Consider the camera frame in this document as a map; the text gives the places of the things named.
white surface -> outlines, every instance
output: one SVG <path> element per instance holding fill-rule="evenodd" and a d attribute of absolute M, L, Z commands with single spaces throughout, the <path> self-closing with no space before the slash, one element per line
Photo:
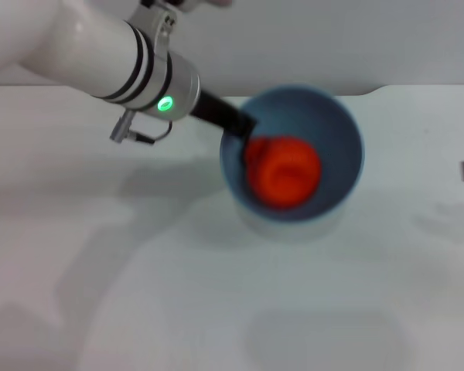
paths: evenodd
<path fill-rule="evenodd" d="M 239 217 L 220 131 L 117 146 L 119 107 L 0 88 L 0 371 L 464 369 L 464 87 L 342 100 L 363 177 L 286 244 Z"/>
<path fill-rule="evenodd" d="M 90 0 L 128 18 L 138 0 Z M 236 0 L 179 18 L 172 48 L 225 95 L 312 82 L 338 94 L 464 83 L 464 0 Z M 0 83 L 31 83 L 17 69 Z"/>

green led light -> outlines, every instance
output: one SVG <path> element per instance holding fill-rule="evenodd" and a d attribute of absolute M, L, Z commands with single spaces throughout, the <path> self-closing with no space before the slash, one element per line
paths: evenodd
<path fill-rule="evenodd" d="M 168 111 L 173 106 L 173 99 L 172 97 L 163 97 L 158 102 L 158 109 L 159 111 Z"/>

white table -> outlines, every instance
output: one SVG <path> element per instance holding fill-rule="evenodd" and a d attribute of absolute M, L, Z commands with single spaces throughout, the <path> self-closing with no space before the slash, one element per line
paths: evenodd
<path fill-rule="evenodd" d="M 341 99 L 363 177 L 286 244 L 237 213 L 219 130 L 117 146 L 120 107 L 0 87 L 0 371 L 464 370 L 464 87 Z"/>

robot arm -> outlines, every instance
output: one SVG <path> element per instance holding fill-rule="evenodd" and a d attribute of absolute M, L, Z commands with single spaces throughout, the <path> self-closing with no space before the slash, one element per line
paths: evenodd
<path fill-rule="evenodd" d="M 0 26 L 12 29 L 0 39 L 0 67 L 19 61 L 34 73 L 124 106 L 111 136 L 116 142 L 133 138 L 129 128 L 136 112 L 166 121 L 191 114 L 241 138 L 251 133 L 254 120 L 202 91 L 194 67 L 169 50 L 176 13 L 163 0 L 141 0 L 128 22 L 84 0 L 3 2 Z M 167 2 L 189 11 L 199 0 Z"/>

orange ball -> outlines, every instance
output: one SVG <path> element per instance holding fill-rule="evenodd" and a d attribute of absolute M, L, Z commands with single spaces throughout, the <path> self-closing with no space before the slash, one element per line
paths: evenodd
<path fill-rule="evenodd" d="M 309 143 L 298 138 L 251 139 L 244 160 L 253 193 L 276 209 L 302 205 L 311 198 L 321 180 L 318 154 Z"/>

